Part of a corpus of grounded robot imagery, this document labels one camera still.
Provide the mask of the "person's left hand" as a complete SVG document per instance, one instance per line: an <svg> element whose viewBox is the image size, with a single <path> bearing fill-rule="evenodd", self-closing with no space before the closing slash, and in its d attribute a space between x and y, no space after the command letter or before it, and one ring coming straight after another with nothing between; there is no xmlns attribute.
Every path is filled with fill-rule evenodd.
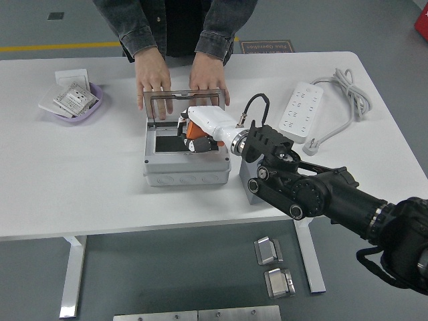
<svg viewBox="0 0 428 321"><path fill-rule="evenodd" d="M215 56L202 52L195 54L189 76L189 88L191 90L224 90L225 105L230 105L230 95L225 81L223 61Z"/></svg>

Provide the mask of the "person's right hand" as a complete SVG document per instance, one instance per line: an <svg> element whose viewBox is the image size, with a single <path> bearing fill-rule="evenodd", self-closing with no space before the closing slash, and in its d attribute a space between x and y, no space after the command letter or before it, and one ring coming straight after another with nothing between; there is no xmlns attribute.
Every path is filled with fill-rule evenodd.
<svg viewBox="0 0 428 321"><path fill-rule="evenodd" d="M142 49L134 55L136 101L144 107L144 93L171 90L171 75L165 59L156 47Z"/></svg>

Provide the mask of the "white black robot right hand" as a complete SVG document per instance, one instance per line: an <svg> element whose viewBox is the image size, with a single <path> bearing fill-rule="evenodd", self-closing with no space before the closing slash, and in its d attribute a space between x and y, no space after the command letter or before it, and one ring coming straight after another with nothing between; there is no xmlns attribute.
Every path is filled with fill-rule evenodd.
<svg viewBox="0 0 428 321"><path fill-rule="evenodd" d="M177 136L191 152L208 152L225 145L240 156L249 130L243 124L247 114L238 121L219 106L190 106L178 119Z"/></svg>

